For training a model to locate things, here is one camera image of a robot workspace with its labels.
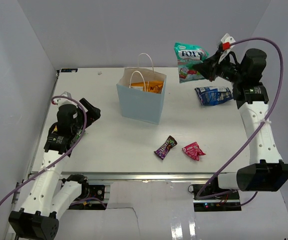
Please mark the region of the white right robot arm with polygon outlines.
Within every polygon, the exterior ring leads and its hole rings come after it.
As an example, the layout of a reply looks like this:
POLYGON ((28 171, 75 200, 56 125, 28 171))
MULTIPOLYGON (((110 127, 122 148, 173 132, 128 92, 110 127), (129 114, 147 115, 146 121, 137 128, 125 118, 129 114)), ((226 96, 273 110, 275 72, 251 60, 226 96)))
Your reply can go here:
POLYGON ((267 55, 251 48, 238 63, 230 61, 236 58, 235 53, 230 52, 223 60, 220 53, 218 50, 193 68, 209 81, 221 77, 232 83, 232 95, 248 138, 249 165, 234 173, 220 173, 217 182, 209 187, 210 195, 219 200, 227 195, 228 189, 275 192, 288 180, 288 163, 283 162, 275 145, 268 119, 272 106, 268 104, 266 88, 260 81, 267 55))

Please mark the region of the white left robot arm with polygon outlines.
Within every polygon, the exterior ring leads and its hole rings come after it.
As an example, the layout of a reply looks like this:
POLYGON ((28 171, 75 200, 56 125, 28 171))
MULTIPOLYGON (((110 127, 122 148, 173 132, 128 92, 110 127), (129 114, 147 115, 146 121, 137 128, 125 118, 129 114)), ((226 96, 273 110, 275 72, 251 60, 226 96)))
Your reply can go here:
POLYGON ((57 120, 48 130, 43 160, 37 174, 30 178, 33 186, 18 211, 12 211, 9 223, 17 237, 29 240, 53 240, 59 220, 75 200, 89 195, 86 176, 72 174, 62 180, 55 192, 72 150, 92 123, 101 116, 99 108, 85 98, 75 101, 68 96, 52 99, 58 107, 57 120))

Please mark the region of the teal Fox's mint candy bag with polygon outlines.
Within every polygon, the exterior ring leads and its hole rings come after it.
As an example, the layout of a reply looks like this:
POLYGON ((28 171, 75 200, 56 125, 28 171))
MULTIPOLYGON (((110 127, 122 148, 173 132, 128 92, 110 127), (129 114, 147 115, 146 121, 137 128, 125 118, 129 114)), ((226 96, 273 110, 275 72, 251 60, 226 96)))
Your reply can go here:
POLYGON ((177 57, 180 84, 204 79, 193 67, 196 64, 203 63, 209 57, 209 53, 204 48, 198 45, 176 42, 174 51, 177 57))

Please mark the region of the orange Kettle chips bag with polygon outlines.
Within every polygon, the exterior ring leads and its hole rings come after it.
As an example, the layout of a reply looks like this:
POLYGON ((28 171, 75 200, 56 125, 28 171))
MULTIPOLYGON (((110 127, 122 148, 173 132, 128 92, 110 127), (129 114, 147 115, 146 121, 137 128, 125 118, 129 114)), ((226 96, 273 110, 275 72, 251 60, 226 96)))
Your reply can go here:
POLYGON ((130 88, 140 90, 143 92, 160 94, 163 89, 164 82, 163 81, 148 81, 148 82, 138 82, 131 83, 130 88))

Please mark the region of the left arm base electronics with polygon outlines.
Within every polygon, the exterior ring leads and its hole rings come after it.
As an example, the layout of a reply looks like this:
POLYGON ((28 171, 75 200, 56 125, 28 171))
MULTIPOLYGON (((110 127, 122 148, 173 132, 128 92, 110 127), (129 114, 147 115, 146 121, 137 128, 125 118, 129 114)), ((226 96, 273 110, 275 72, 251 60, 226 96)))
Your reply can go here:
POLYGON ((109 187, 105 185, 89 185, 89 194, 82 198, 77 198, 75 202, 81 201, 85 198, 96 198, 101 201, 101 204, 98 200, 90 199, 87 201, 80 202, 78 204, 71 205, 70 210, 86 210, 86 211, 95 211, 95 210, 105 210, 107 207, 107 202, 109 198, 109 187))

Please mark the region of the purple brown M&M's packet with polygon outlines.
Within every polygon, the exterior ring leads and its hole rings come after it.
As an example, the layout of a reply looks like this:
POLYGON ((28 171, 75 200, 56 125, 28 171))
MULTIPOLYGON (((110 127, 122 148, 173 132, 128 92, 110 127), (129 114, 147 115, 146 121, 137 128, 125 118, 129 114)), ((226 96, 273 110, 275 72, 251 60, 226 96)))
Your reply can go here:
POLYGON ((155 155, 159 157, 161 160, 164 160, 169 151, 177 145, 177 141, 171 135, 167 138, 165 143, 159 147, 156 151, 154 151, 155 155))

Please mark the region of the red pink candy packet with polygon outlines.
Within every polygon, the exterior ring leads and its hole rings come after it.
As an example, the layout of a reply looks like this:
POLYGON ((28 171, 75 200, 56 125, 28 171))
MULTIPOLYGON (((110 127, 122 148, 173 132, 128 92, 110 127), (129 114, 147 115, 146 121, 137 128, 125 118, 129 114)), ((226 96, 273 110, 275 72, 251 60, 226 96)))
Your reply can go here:
POLYGON ((201 150, 197 142, 193 142, 182 148, 182 151, 191 159, 195 161, 200 160, 200 156, 204 156, 205 153, 201 150))

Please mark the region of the dark blue snack bag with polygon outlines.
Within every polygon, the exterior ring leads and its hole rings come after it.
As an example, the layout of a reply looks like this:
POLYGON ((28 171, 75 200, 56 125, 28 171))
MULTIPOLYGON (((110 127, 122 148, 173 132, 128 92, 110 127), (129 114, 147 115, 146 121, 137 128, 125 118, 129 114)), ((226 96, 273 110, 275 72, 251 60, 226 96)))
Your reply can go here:
POLYGON ((223 86, 196 87, 195 92, 202 106, 216 106, 233 99, 231 90, 223 86))

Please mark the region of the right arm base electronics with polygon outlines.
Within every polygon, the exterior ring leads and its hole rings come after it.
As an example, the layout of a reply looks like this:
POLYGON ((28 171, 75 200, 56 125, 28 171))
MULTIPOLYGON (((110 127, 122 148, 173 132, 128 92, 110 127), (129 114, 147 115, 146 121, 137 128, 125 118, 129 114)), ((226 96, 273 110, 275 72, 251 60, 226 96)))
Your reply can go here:
POLYGON ((187 188, 188 192, 193 196, 194 211, 196 213, 241 211, 241 202, 237 191, 229 194, 199 199, 197 193, 202 186, 203 184, 191 184, 187 188))

